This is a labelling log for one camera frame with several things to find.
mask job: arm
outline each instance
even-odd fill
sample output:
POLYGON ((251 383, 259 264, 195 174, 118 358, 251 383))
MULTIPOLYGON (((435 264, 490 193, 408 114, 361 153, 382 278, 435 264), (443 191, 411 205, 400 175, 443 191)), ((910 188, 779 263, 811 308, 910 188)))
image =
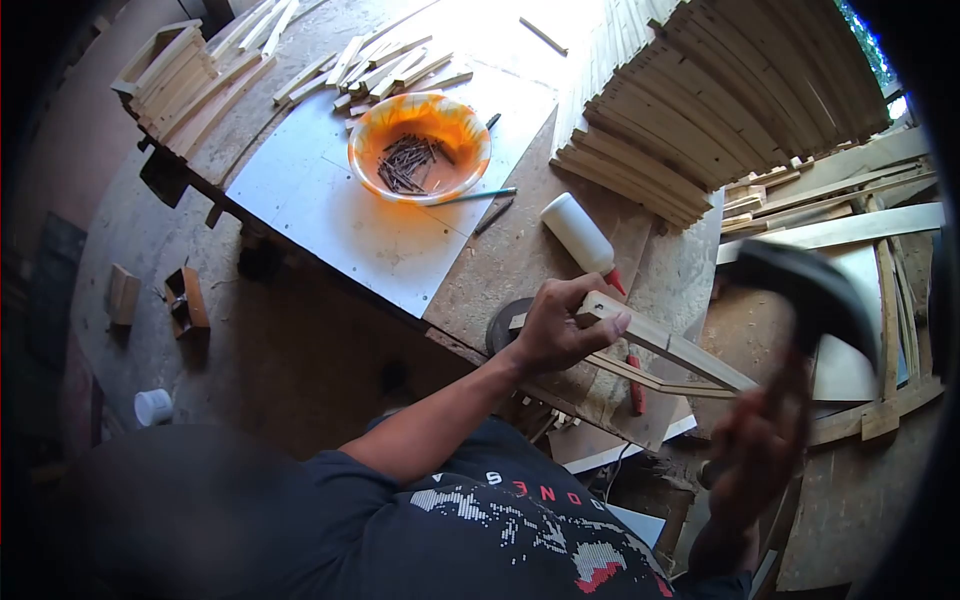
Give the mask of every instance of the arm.
POLYGON ((783 493, 809 435, 808 371, 796 357, 788 360, 798 361, 788 367, 794 392, 780 414, 769 414, 763 390, 751 390, 713 431, 717 454, 730 452, 735 462, 710 492, 710 520, 690 548, 694 577, 756 572, 759 566, 757 520, 783 493))
POLYGON ((596 273, 572 281, 548 280, 537 292, 515 341, 476 371, 399 411, 340 449, 401 485, 433 472, 525 379, 568 369, 626 331, 630 324, 626 313, 586 329, 574 321, 587 292, 606 289, 596 273))

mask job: electric cord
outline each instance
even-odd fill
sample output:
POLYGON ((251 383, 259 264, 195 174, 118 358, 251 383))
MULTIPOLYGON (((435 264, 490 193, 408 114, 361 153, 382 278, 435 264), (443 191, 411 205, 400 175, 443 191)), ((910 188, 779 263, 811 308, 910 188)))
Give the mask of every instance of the electric cord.
POLYGON ((613 475, 611 475, 610 482, 607 484, 607 489, 603 492, 604 505, 609 506, 610 504, 608 499, 610 498, 610 489, 613 487, 613 480, 616 479, 616 476, 620 474, 620 468, 623 467, 623 455, 627 453, 627 448, 632 445, 632 443, 627 442, 627 445, 623 446, 623 449, 620 450, 620 456, 616 458, 616 465, 613 467, 613 475))

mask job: nail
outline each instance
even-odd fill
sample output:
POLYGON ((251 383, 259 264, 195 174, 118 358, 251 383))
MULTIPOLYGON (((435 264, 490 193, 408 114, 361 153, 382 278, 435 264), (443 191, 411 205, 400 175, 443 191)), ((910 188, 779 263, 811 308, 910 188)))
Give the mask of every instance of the nail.
POLYGON ((616 334, 618 336, 623 335, 623 332, 630 326, 631 318, 630 313, 622 312, 613 319, 613 325, 616 327, 616 334))

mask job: orange bowl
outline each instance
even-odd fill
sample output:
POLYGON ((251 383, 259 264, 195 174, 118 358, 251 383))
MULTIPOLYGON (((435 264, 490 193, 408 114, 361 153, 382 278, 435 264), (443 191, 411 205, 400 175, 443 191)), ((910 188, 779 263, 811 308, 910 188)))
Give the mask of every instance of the orange bowl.
POLYGON ((368 110, 347 144, 350 168, 373 194, 395 203, 439 204, 463 195, 490 164, 490 132, 470 108, 443 94, 417 92, 388 98, 368 110), (429 135, 444 144, 453 159, 431 165, 427 195, 392 191, 377 174, 383 150, 405 133, 429 135))

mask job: concrete floor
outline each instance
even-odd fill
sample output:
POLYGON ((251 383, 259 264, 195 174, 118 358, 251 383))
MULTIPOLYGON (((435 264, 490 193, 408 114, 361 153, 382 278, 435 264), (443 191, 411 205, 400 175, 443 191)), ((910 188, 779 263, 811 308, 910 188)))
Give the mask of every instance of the concrete floor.
MULTIPOLYGON (((133 395, 163 387, 176 404, 174 422, 237 426, 305 459, 362 433, 382 412, 378 375, 387 362, 409 365, 415 396, 468 365, 326 272, 284 268, 269 285, 241 279, 239 223, 225 215, 211 231, 207 199, 190 190, 172 210, 140 181, 142 134, 109 84, 157 28, 184 18, 176 0, 131 0, 93 42, 24 157, 4 238, 30 260, 48 211, 88 231, 68 345, 83 357, 68 357, 64 390, 88 393, 70 365, 88 366, 107 405, 133 428, 133 395), (127 334, 109 332, 104 312, 113 262, 143 281, 127 334), (208 345, 175 341, 153 291, 184 262, 200 272, 208 345)), ((65 404, 68 455, 76 455, 89 441, 89 410, 65 404)))

